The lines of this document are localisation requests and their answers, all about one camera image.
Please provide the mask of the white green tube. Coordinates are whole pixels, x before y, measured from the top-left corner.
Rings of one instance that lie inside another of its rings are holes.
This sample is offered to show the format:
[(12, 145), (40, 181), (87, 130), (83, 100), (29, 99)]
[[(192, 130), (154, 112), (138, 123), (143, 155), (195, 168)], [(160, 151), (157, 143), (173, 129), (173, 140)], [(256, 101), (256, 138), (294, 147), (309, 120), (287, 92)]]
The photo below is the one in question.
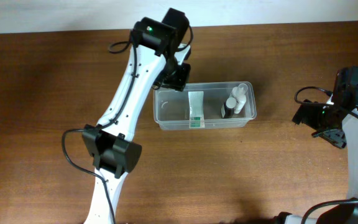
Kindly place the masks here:
[(204, 128), (203, 91), (189, 91), (189, 127), (190, 129)]

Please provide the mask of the dark bottle white cap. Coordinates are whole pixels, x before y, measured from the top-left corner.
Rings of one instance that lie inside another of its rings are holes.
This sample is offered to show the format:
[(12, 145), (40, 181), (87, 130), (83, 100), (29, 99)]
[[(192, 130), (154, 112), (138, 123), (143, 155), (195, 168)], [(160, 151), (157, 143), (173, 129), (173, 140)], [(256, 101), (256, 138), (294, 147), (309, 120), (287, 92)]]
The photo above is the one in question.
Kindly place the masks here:
[(237, 101), (233, 97), (229, 97), (221, 108), (221, 116), (223, 119), (231, 118), (234, 114), (235, 108), (237, 105)]

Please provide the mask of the clear white spray bottle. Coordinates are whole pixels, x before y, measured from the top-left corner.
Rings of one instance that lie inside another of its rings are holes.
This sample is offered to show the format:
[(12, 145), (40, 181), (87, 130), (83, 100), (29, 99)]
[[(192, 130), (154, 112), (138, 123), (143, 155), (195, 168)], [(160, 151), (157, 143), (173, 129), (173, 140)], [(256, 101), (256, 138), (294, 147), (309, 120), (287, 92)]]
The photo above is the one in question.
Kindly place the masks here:
[(239, 114), (241, 109), (244, 107), (247, 97), (246, 93), (248, 91), (248, 86), (245, 83), (241, 83), (240, 85), (234, 87), (231, 91), (231, 97), (235, 98), (236, 106), (234, 108), (234, 113)]

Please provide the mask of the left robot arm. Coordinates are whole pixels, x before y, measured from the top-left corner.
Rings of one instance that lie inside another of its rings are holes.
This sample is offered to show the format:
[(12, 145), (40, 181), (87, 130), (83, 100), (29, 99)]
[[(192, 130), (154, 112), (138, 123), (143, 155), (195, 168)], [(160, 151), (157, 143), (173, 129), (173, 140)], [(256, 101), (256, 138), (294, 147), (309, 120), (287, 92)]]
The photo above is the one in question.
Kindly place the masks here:
[(140, 112), (152, 88), (183, 91), (191, 46), (182, 40), (190, 30), (185, 13), (173, 8), (162, 21), (145, 17), (131, 30), (129, 61), (114, 98), (97, 125), (87, 124), (82, 133), (96, 176), (86, 223), (115, 223), (124, 180), (142, 152), (133, 142)]

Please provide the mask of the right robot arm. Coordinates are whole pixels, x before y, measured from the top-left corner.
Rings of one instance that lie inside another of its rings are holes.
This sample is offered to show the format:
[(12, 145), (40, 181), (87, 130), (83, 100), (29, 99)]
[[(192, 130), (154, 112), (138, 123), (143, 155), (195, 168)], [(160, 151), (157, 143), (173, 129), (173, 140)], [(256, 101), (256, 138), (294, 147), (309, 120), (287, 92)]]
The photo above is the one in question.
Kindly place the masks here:
[(274, 223), (358, 224), (358, 67), (340, 69), (333, 90), (325, 90), (324, 93), (329, 96), (326, 103), (301, 101), (292, 121), (314, 129), (314, 138), (322, 138), (339, 149), (347, 149), (347, 197), (319, 203), (301, 217), (279, 213), (273, 218)]

